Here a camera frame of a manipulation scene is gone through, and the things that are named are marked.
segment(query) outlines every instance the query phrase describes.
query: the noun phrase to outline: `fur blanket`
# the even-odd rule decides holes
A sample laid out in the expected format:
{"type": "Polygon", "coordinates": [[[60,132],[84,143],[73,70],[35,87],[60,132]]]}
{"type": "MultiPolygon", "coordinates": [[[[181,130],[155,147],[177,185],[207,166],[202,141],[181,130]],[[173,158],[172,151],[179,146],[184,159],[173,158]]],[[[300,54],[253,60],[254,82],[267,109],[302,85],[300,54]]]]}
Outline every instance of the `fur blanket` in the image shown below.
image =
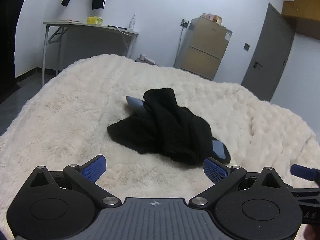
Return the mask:
{"type": "Polygon", "coordinates": [[[211,126],[227,146],[230,165],[259,172],[274,167],[294,187],[311,183],[290,175],[298,163],[320,168],[314,132],[297,115],[258,100],[238,84],[215,83],[182,70],[135,63],[116,55],[80,60],[50,80],[29,100],[0,137],[0,228],[11,239],[6,211],[38,165],[61,170],[98,154],[107,171],[97,184],[125,197],[184,197],[212,185],[202,168],[190,168],[160,155],[139,155],[111,141],[107,126],[131,113],[125,96],[142,98],[151,88],[170,87],[180,106],[211,126]]]}

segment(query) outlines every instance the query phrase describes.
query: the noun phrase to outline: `yellow tissue box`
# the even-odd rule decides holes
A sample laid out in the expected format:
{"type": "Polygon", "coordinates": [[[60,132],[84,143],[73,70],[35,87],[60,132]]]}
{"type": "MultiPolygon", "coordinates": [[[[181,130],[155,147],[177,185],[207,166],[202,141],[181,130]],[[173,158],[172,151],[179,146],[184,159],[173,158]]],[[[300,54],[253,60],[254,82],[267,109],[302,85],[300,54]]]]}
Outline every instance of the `yellow tissue box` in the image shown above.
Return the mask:
{"type": "Polygon", "coordinates": [[[102,25],[102,21],[103,19],[101,19],[101,17],[88,17],[87,24],[102,25]]]}

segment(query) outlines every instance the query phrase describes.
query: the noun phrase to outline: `wall socket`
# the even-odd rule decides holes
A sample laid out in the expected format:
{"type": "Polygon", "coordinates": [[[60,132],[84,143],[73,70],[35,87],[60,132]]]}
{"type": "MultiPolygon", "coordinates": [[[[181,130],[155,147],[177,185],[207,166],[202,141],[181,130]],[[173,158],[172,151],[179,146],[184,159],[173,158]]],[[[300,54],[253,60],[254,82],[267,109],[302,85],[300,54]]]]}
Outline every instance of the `wall socket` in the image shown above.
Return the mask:
{"type": "Polygon", "coordinates": [[[188,28],[188,25],[189,25],[189,22],[186,21],[185,19],[182,19],[180,26],[184,28],[188,28]]]}

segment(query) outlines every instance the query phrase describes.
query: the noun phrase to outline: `crumpled black garment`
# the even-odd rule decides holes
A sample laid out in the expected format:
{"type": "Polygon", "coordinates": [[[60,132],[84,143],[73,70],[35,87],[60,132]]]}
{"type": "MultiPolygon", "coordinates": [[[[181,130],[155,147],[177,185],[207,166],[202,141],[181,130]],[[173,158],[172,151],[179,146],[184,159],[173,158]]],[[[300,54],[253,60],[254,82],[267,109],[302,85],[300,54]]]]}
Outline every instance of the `crumpled black garment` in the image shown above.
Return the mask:
{"type": "Polygon", "coordinates": [[[206,157],[216,157],[210,125],[178,106],[171,88],[148,90],[143,98],[148,113],[110,125],[112,140],[140,154],[159,153],[189,165],[202,165],[206,157]]]}

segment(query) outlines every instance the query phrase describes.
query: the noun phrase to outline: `clear bottle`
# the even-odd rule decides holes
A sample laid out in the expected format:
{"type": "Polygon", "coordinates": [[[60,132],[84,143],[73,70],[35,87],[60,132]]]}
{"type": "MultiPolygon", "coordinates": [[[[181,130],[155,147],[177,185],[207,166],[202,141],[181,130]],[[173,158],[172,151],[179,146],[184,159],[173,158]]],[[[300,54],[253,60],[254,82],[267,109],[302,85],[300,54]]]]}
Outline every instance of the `clear bottle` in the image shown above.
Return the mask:
{"type": "Polygon", "coordinates": [[[132,17],[132,19],[131,19],[131,21],[130,21],[130,23],[129,23],[129,27],[128,27],[128,30],[129,30],[129,31],[133,31],[134,24],[136,23],[135,16],[136,16],[136,14],[133,15],[133,17],[132,17]]]}

